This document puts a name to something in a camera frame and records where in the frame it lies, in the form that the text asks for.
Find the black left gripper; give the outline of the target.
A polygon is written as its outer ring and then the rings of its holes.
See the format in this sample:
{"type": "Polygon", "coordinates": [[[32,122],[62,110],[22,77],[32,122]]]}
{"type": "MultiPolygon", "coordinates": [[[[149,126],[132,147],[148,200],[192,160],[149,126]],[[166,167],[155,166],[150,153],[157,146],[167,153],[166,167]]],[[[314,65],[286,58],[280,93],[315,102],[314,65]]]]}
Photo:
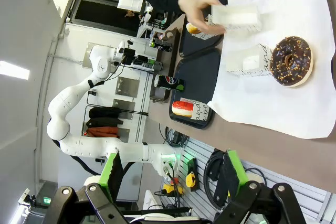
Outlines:
{"type": "Polygon", "coordinates": [[[146,56],[137,55],[134,58],[133,66],[140,70],[160,71],[163,68],[163,63],[146,56]]]}

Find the person left hand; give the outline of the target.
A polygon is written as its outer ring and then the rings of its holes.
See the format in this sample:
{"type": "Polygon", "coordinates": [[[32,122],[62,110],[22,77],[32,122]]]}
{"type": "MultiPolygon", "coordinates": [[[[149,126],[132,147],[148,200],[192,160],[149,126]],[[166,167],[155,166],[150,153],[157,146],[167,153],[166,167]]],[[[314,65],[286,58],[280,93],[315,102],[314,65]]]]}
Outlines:
{"type": "Polygon", "coordinates": [[[187,20],[206,34],[221,35],[225,29],[221,25],[208,25],[204,21],[202,10],[208,6],[222,6],[219,0],[178,0],[178,5],[187,17],[187,20]]]}

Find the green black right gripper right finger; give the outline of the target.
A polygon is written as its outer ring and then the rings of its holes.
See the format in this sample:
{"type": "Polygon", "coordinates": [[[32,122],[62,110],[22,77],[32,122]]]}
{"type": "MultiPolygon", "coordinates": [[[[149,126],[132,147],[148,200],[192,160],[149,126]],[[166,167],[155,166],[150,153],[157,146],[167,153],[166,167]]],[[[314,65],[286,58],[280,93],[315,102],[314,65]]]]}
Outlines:
{"type": "Polygon", "coordinates": [[[251,214],[262,215],[266,223],[306,223],[292,187],[267,187],[248,179],[236,151],[225,152],[219,175],[217,186],[224,191],[220,200],[227,205],[213,223],[244,223],[251,214]]]}

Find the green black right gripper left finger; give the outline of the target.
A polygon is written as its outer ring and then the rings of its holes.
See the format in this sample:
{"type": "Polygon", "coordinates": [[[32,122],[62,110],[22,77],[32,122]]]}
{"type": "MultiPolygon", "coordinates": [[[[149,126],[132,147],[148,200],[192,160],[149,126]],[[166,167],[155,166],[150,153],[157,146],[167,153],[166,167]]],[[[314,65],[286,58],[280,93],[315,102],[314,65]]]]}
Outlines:
{"type": "Polygon", "coordinates": [[[44,217],[44,223],[83,223],[96,216],[100,223],[126,223],[116,205],[124,177],[119,153],[111,154],[98,179],[75,191],[70,186],[57,189],[44,217]]]}

